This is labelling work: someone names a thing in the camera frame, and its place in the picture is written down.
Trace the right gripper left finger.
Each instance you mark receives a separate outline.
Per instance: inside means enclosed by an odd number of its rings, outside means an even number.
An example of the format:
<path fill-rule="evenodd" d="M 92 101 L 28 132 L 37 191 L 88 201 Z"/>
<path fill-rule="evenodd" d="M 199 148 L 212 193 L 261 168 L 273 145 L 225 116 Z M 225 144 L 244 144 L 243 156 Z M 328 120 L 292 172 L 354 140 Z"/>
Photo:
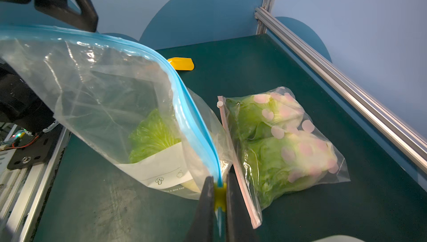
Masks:
<path fill-rule="evenodd" d="M 214 238 L 215 183 L 212 176 L 205 179 L 193 222 L 185 242 L 212 242 Z"/>

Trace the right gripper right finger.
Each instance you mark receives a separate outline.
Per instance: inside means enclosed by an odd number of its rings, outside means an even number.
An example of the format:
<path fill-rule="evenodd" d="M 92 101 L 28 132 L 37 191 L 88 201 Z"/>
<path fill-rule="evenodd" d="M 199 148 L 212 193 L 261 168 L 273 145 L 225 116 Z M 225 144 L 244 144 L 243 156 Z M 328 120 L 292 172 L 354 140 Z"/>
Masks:
<path fill-rule="evenodd" d="M 233 166 L 229 171 L 226 183 L 226 241 L 258 242 L 259 237 L 252 227 Z"/>

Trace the green chinese cabbage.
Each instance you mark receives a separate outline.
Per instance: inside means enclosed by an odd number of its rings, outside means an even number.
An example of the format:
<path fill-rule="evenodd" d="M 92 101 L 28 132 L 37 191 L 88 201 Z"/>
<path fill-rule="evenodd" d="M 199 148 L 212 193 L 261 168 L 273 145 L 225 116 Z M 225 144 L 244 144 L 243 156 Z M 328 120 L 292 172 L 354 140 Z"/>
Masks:
<path fill-rule="evenodd" d="M 144 160 L 162 150 L 181 142 L 165 124 L 158 109 L 154 109 L 129 135 L 130 163 Z"/>

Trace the clear zip-top bag blue seal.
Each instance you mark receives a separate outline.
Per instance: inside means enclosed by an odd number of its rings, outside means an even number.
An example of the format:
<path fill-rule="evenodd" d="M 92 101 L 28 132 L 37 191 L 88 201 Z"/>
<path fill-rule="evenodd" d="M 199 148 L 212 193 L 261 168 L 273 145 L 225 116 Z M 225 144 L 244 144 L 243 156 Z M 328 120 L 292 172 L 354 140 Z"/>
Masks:
<path fill-rule="evenodd" d="M 207 177 L 224 186 L 232 148 L 218 117 L 155 50 L 49 26 L 2 26 L 1 58 L 54 118 L 151 189 L 199 201 Z M 129 135 L 158 109 L 181 142 L 130 163 Z"/>

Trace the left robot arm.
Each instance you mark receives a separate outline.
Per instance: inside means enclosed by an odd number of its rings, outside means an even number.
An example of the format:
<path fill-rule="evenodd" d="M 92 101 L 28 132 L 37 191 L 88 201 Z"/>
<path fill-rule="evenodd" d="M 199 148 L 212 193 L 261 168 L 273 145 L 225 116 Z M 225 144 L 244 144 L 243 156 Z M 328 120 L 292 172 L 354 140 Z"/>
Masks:
<path fill-rule="evenodd" d="M 99 17 L 91 0 L 1 0 L 2 3 L 28 5 L 69 26 L 95 32 Z M 52 111 L 4 60 L 1 60 L 1 122 L 41 132 L 54 122 Z"/>

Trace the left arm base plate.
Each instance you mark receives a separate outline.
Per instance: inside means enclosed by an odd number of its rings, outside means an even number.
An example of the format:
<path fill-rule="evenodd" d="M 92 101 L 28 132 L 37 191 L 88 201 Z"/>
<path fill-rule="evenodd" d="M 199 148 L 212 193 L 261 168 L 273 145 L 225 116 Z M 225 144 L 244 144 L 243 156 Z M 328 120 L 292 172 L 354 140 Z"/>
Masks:
<path fill-rule="evenodd" d="M 62 131 L 63 127 L 58 125 L 52 131 L 39 136 L 35 142 L 30 142 L 30 145 L 15 148 L 7 168 L 9 170 L 22 169 L 36 163 L 49 161 Z"/>

